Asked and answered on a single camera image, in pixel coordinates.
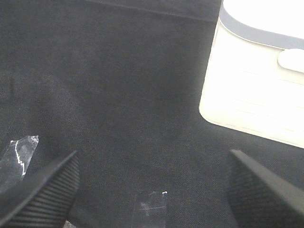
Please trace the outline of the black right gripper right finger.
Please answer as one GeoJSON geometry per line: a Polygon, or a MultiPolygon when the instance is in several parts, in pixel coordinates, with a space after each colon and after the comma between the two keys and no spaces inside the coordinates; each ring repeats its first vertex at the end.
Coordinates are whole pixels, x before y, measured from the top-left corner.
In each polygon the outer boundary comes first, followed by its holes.
{"type": "Polygon", "coordinates": [[[241,150],[230,150],[225,192],[240,228],[302,228],[304,191],[241,150]]]}

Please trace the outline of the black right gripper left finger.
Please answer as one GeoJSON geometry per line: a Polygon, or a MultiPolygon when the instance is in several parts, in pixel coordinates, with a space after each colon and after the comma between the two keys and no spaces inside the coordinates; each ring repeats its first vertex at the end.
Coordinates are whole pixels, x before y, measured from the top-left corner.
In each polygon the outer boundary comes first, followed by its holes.
{"type": "Polygon", "coordinates": [[[62,228],[80,186],[76,151],[58,157],[0,195],[2,228],[62,228]]]}

